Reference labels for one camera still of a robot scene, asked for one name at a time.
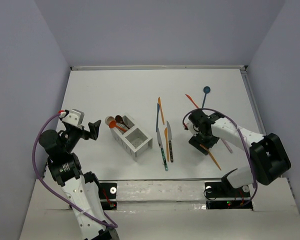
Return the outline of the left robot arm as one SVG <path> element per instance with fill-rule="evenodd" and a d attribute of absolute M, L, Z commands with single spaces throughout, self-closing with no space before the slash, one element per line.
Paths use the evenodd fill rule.
<path fill-rule="evenodd" d="M 96 140 L 101 121 L 81 125 L 64 123 L 65 130 L 44 131 L 38 139 L 48 154 L 48 168 L 64 195 L 58 198 L 71 206 L 84 240 L 117 240 L 117 225 L 104 212 L 100 201 L 101 185 L 96 175 L 82 172 L 73 149 L 80 139 Z"/>

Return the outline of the red-orange spoon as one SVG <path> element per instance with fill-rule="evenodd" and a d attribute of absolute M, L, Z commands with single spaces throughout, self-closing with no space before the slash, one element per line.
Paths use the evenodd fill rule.
<path fill-rule="evenodd" d="M 109 126 L 109 128 L 111 128 L 111 129 L 117 128 L 117 129 L 123 131 L 124 133 L 127 131 L 126 129 L 124 129 L 124 128 L 118 126 L 118 125 L 117 125 L 117 122 L 116 122 L 115 120 L 111 121 L 111 122 L 109 123 L 108 126 Z"/>

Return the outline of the beige spoon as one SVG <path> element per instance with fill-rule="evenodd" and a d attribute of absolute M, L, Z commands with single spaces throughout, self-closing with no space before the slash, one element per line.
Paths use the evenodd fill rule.
<path fill-rule="evenodd" d="M 114 120 L 115 120 L 115 118 L 114 118 L 113 116 L 108 116 L 108 117 L 106 117 L 106 119 L 105 119 L 105 123 L 109 126 L 110 123 L 111 123 L 112 121 L 114 121 Z"/>

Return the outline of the brown spoon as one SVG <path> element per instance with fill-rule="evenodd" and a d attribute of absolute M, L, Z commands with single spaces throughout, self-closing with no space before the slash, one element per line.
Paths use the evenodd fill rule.
<path fill-rule="evenodd" d="M 130 127 L 124 122 L 123 118 L 120 115 L 116 115 L 115 120 L 116 120 L 117 123 L 122 124 L 123 126 L 125 126 L 128 130 L 130 129 Z"/>

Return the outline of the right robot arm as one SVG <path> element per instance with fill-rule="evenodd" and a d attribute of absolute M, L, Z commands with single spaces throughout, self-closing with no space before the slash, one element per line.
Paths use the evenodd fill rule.
<path fill-rule="evenodd" d="M 219 139 L 223 139 L 243 150 L 248 161 L 248 166 L 235 168 L 221 178 L 220 190 L 225 196 L 232 196 L 247 185 L 268 186 L 291 168 L 283 143 L 276 134 L 252 132 L 217 110 L 211 115 L 204 111 L 204 108 L 197 108 L 184 116 L 188 122 L 183 121 L 183 127 L 192 133 L 190 145 L 206 155 Z"/>

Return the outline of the yellow-orange spoon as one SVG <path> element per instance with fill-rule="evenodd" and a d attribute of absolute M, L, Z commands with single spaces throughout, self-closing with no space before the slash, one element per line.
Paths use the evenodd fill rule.
<path fill-rule="evenodd" d="M 217 166 L 217 168 L 221 171 L 221 167 L 219 165 L 219 163 L 217 162 L 216 158 L 213 156 L 213 154 L 210 152 L 210 150 L 205 147 L 204 145 L 200 144 L 199 145 L 202 149 L 204 149 L 205 151 L 207 151 L 208 155 L 211 157 L 212 161 L 214 162 L 214 164 Z"/>

